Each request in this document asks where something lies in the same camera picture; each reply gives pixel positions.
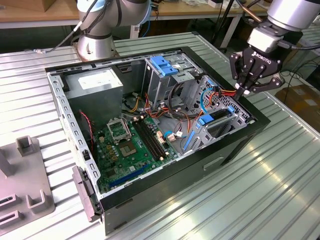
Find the motherboard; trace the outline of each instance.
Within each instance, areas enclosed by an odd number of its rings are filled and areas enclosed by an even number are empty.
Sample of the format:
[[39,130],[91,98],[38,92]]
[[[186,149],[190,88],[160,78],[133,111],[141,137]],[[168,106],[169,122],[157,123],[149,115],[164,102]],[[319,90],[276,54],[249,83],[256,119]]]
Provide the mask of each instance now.
[[151,117],[128,122],[122,118],[113,120],[106,128],[95,132],[94,138],[97,140],[101,193],[178,157]]

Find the ram slot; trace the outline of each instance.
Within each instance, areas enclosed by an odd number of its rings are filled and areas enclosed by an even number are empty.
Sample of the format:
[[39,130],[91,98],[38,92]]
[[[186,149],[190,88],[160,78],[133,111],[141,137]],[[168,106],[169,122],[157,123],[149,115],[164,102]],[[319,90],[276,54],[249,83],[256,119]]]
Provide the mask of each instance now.
[[165,151],[159,146],[154,136],[150,133],[148,127],[143,122],[135,122],[133,127],[139,134],[143,143],[152,154],[155,160],[160,160],[161,157],[165,157]]
[[148,135],[152,141],[152,143],[154,144],[154,146],[156,147],[157,151],[158,151],[158,154],[161,156],[161,157],[165,157],[166,156],[166,153],[165,151],[163,150],[163,148],[161,147],[160,143],[156,140],[156,138],[153,136],[153,134],[150,132],[149,128],[147,127],[147,125],[141,121],[140,123],[140,126],[142,128],[142,130],[145,132],[146,135]]

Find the expansion slot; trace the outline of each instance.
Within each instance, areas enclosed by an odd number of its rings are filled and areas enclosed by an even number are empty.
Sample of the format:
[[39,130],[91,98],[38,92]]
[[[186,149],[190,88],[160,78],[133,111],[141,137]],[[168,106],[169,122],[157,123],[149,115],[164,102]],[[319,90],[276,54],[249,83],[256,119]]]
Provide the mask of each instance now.
[[163,160],[166,157],[165,151],[162,149],[158,141],[152,135],[146,124],[140,120],[132,123],[135,130],[138,132],[145,146],[152,154],[154,160]]
[[126,182],[126,181],[128,181],[128,180],[130,180],[130,179],[142,174],[144,172],[145,168],[148,167],[148,166],[149,166],[148,164],[144,165],[140,169],[138,169],[136,171],[133,171],[133,172],[129,173],[128,175],[123,176],[123,177],[121,177],[121,178],[119,178],[119,179],[117,179],[115,181],[110,182],[109,183],[109,187],[112,188],[114,186],[121,185],[122,183],[124,183],[124,182]]

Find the aluminum work table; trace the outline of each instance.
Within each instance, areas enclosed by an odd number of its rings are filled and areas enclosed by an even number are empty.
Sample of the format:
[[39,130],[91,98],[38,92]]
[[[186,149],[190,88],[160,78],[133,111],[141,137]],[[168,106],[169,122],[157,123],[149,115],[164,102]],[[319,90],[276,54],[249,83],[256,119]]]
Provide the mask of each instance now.
[[[228,59],[199,35],[181,33],[115,42],[122,55],[191,47],[228,81]],[[24,135],[41,146],[55,211],[1,240],[102,240],[72,180],[75,161],[44,68],[79,62],[61,47],[42,55],[0,55],[0,146]],[[268,93],[249,96],[271,123],[230,163],[112,233],[128,239],[310,239],[320,235],[319,134]]]

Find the sticker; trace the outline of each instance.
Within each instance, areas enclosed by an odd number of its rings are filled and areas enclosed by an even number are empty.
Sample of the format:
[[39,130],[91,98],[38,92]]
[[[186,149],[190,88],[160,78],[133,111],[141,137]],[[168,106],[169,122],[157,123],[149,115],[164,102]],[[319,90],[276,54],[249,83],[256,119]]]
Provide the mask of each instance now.
[[315,102],[315,101],[313,101],[312,99],[305,99],[305,102],[307,103],[307,104],[309,104],[310,106],[317,106],[318,104]]
[[294,89],[294,91],[298,94],[298,95],[305,95],[305,91],[303,91],[302,89]]
[[172,67],[175,68],[175,69],[181,68],[181,66],[179,64],[172,65]]
[[112,80],[115,79],[115,76],[110,70],[101,72],[98,74],[79,77],[79,84],[83,90],[100,87],[103,85],[110,84]]

